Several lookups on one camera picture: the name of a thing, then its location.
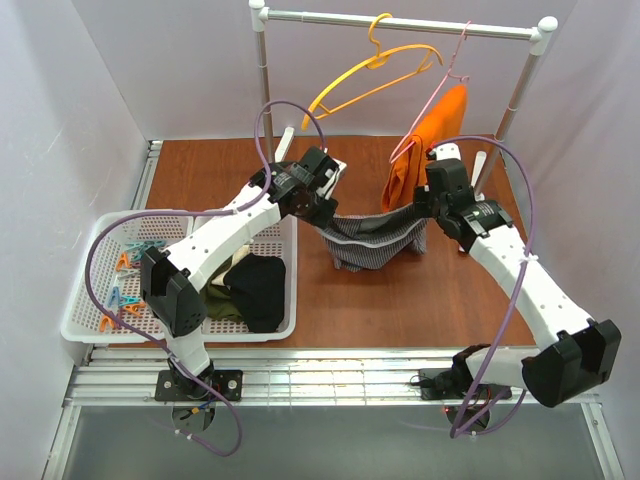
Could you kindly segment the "grey striped underwear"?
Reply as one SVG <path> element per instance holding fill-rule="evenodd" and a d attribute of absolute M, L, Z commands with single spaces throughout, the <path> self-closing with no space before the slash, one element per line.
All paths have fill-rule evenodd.
<path fill-rule="evenodd" d="M 336 269 L 358 272 L 380 270 L 402 251 L 424 255 L 427 223 L 408 205 L 376 215 L 335 215 L 327 227 L 316 231 Z"/>

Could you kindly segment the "yellow plastic hanger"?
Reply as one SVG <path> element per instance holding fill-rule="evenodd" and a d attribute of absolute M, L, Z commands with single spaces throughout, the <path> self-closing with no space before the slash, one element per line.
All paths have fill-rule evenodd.
<path fill-rule="evenodd" d="M 316 94 L 301 121 L 302 131 L 310 127 L 311 116 L 318 120 L 328 118 L 434 66 L 444 65 L 440 51 L 424 42 L 384 47 L 377 30 L 383 20 L 390 19 L 393 15 L 384 12 L 370 23 L 367 39 L 373 54 L 339 74 Z"/>

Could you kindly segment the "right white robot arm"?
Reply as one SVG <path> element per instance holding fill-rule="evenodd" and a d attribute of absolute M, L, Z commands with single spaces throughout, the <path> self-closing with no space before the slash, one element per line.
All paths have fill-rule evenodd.
<path fill-rule="evenodd" d="M 528 391 L 555 407 L 607 382 L 621 343 L 611 320 L 598 322 L 571 300 L 526 245 L 511 217 L 495 201 L 475 198 L 464 164 L 456 158 L 426 166 L 427 184 L 414 205 L 496 281 L 514 301 L 535 345 L 526 350 L 472 345 L 429 382 L 436 393 L 465 394 L 475 383 Z"/>

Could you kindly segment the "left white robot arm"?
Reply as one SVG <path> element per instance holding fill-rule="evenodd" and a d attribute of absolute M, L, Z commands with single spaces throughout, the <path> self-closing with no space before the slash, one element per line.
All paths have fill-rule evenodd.
<path fill-rule="evenodd" d="M 151 247 L 141 259 L 141 298 L 160 322 L 172 381 L 191 398 L 204 396 L 214 367 L 201 325 L 207 314 L 202 290 L 240 247 L 288 215 L 324 227 L 337 209 L 332 193 L 346 164 L 309 148 L 299 161 L 275 162 L 251 176 L 213 218 L 164 251 Z"/>

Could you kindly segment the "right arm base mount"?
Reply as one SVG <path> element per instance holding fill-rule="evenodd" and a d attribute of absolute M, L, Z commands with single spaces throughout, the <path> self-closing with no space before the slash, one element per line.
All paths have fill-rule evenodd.
<path fill-rule="evenodd" d="M 422 400 L 459 399 L 463 397 L 452 369 L 420 369 L 409 380 L 420 390 Z"/>

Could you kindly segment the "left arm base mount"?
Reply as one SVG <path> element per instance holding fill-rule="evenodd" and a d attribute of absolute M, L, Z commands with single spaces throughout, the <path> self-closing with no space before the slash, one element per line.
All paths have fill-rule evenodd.
<path fill-rule="evenodd" d="M 229 401 L 239 401 L 242 395 L 242 370 L 205 371 L 199 379 L 220 393 Z M 167 369 L 159 372 L 156 381 L 154 399 L 160 402 L 205 401 L 215 396 L 207 389 L 183 376 L 177 370 Z"/>

